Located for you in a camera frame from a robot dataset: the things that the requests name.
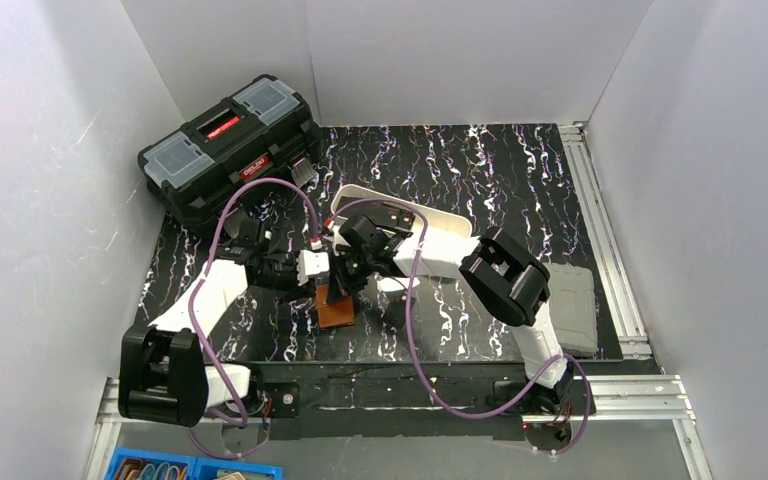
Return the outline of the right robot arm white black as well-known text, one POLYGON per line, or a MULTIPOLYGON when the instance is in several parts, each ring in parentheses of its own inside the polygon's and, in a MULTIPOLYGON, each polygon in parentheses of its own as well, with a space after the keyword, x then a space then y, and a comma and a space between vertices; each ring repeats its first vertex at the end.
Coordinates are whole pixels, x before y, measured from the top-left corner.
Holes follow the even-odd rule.
POLYGON ((506 230, 474 236, 412 211, 340 213, 326 228, 336 242, 330 299, 357 292, 373 274, 400 278, 407 290, 421 277, 459 282, 510 328, 532 391, 553 401, 567 393, 572 367, 550 315, 550 272, 506 230))

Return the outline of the brown leather card holder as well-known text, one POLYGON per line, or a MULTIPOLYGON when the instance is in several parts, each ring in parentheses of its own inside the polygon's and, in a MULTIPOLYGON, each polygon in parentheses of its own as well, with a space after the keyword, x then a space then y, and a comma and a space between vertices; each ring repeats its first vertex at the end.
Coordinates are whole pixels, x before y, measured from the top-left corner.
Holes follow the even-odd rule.
POLYGON ((316 289, 315 310, 318 325, 322 329, 338 328, 355 324, 353 298, 346 296, 334 303, 327 303, 328 286, 320 285, 316 289))

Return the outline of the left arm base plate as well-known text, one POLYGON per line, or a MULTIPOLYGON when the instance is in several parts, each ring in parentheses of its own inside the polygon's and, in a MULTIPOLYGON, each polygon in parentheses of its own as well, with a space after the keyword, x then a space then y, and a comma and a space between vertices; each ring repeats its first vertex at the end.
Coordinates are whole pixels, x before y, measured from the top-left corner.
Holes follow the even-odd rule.
POLYGON ((300 412, 300 386, 295 382, 257 383, 243 399, 249 418, 295 418, 300 412))

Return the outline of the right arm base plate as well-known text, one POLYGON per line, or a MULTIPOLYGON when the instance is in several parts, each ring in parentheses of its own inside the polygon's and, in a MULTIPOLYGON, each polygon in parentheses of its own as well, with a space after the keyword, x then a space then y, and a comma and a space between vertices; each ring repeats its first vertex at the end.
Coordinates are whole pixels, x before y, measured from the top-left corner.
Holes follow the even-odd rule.
MULTIPOLYGON (((493 384, 486 402, 490 407, 500 407, 510 401, 523 387, 524 381, 497 381, 493 384)), ((539 384, 533 386, 516 404, 506 410, 512 415, 547 416, 550 420, 569 420, 573 416, 582 416, 586 408, 590 414, 596 413, 594 395, 587 396, 586 385, 581 378, 565 378, 555 387, 547 388, 539 384)))

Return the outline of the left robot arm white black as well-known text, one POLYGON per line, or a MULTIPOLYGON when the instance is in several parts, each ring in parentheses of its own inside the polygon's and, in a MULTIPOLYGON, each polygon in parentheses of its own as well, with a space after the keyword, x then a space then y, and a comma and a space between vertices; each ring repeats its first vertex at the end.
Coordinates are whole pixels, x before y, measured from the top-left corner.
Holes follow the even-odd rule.
POLYGON ((309 249, 271 248, 272 232, 261 221, 234 226, 210 253, 201 273, 182 296, 146 326, 130 327, 122 338, 118 410, 121 416, 193 427, 209 411, 231 402, 238 424, 250 404, 250 368, 222 363, 208 336, 249 286, 288 299, 313 295, 328 271, 320 242, 309 249))

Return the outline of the white oblong tray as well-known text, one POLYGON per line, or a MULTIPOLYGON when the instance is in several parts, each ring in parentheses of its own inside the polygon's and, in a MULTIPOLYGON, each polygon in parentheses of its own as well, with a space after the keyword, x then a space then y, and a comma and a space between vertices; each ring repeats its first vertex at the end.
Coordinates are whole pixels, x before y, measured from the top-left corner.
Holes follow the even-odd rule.
MULTIPOLYGON (((376 192, 372 189, 356 184, 346 184, 337 190, 330 204, 330 213, 335 214, 338 210, 338 207, 340 206, 340 203, 343 200, 350 198, 360 200, 383 200, 388 204, 394 204, 396 201, 398 201, 397 197, 385 193, 376 192)), ((464 216, 434 209, 417 203, 413 203, 413 207, 423 213, 429 220, 429 234, 432 232, 435 234, 442 234, 445 232, 447 235, 453 235, 458 238, 469 238, 473 234, 473 224, 468 218, 464 216)))

